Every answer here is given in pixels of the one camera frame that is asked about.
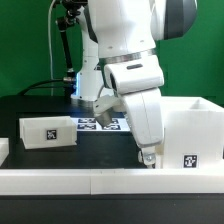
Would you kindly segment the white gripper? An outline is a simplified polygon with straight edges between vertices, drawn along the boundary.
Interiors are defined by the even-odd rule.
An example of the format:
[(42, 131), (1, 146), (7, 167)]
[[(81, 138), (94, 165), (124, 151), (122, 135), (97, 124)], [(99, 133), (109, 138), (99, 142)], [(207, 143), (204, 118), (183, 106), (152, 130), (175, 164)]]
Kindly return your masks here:
[(164, 139), (161, 92), (158, 88), (122, 96), (126, 119), (140, 151), (138, 161), (147, 168), (156, 163), (155, 148)]

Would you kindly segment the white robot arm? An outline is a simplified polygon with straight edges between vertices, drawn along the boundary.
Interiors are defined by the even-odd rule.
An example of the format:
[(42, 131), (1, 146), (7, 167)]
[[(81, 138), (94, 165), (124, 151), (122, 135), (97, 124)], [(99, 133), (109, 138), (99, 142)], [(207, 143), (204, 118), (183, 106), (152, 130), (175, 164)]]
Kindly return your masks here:
[(163, 71), (156, 42), (183, 36), (192, 26), (197, 0), (81, 0), (78, 20), (84, 59), (76, 99), (93, 107), (105, 127), (121, 112), (146, 166), (164, 139), (160, 87)]

